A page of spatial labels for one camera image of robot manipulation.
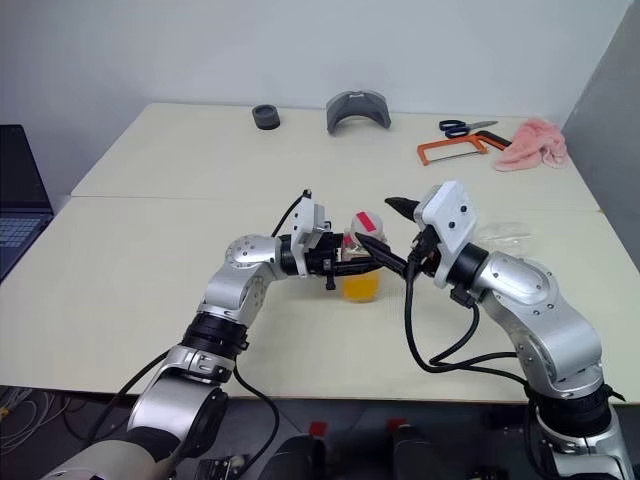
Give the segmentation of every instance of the laptop screen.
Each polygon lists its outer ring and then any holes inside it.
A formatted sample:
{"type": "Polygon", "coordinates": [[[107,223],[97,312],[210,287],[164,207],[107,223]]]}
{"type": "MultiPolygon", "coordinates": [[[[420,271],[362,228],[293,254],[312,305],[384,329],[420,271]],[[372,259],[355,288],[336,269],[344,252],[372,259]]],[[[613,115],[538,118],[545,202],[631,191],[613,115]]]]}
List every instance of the laptop screen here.
{"type": "Polygon", "coordinates": [[[51,208],[21,125],[0,125],[0,207],[51,208]]]}

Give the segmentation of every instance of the pink towel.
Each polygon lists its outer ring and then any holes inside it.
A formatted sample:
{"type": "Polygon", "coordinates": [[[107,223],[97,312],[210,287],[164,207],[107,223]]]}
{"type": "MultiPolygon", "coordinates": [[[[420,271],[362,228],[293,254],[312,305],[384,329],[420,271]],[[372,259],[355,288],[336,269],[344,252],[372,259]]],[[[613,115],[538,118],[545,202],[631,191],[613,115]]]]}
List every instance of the pink towel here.
{"type": "Polygon", "coordinates": [[[513,136],[493,168],[501,172],[525,170],[543,162],[553,168],[561,168],[570,160],[560,129],[539,118],[530,118],[513,136]]]}

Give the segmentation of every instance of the yellow liquid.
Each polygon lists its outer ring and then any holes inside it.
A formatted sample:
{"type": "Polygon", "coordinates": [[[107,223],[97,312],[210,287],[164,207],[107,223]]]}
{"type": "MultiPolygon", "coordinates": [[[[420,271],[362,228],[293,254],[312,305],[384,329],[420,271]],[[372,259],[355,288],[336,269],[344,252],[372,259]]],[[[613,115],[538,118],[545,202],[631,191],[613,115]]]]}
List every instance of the yellow liquid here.
{"type": "Polygon", "coordinates": [[[342,294],[347,300],[352,302],[370,302],[378,292],[380,285],[380,272],[363,273],[362,275],[352,275],[344,277],[342,294]]]}

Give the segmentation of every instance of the curved gray piece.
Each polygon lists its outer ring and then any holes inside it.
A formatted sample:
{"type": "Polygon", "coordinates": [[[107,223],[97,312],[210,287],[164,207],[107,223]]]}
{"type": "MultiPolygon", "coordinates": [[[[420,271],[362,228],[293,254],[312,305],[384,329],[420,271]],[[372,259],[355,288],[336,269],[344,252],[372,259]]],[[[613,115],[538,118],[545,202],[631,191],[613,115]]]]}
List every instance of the curved gray piece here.
{"type": "Polygon", "coordinates": [[[340,120],[353,115],[370,118],[384,128],[391,125],[385,98],[373,90],[358,90],[339,93],[327,102],[327,130],[333,133],[340,120]]]}

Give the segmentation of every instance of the white table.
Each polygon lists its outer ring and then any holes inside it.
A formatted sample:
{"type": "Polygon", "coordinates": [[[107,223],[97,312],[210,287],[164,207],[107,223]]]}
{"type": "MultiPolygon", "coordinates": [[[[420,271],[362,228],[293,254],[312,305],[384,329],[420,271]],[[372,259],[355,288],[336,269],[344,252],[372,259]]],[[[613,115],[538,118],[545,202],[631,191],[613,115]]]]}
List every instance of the white table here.
{"type": "MultiPolygon", "coordinates": [[[[325,203],[336,225],[347,221],[350,211],[325,203]]],[[[0,383],[117,390],[181,338],[227,244],[247,232],[270,231],[280,210],[266,201],[72,198],[0,288],[0,383]]],[[[379,210],[391,245],[406,254],[415,225],[379,210]]],[[[531,255],[554,271],[566,298],[602,337],[607,381],[639,402],[628,359],[640,334],[640,278],[604,216],[501,209],[480,217],[530,226],[531,255]]],[[[416,338],[426,356],[461,335],[469,312],[428,279],[416,291],[416,338]]],[[[420,371],[405,344],[402,303],[402,282],[389,272],[370,304],[326,292],[320,279],[274,283],[249,330],[241,371],[282,397],[523,400],[522,389],[507,380],[420,371]]],[[[483,316],[457,358],[511,348],[483,316]]],[[[496,364],[518,371],[515,360],[496,364]]],[[[233,382],[225,388],[246,394],[233,382]]]]}
{"type": "MultiPolygon", "coordinates": [[[[280,127],[262,131],[248,107],[152,104],[72,194],[208,198],[230,204],[242,199],[283,208],[308,186],[334,211],[378,210],[387,196],[419,198],[432,185],[456,178],[478,208],[598,209],[573,165],[501,173],[490,167],[500,154],[493,147],[487,155],[421,164],[417,145],[444,138],[439,120],[489,117],[392,114],[389,131],[369,119],[350,117],[335,136],[327,133],[323,111],[280,109],[280,117],[280,127]],[[357,205],[345,204],[349,199],[357,205]]],[[[489,130],[511,138],[524,119],[495,120],[489,130]]]]}

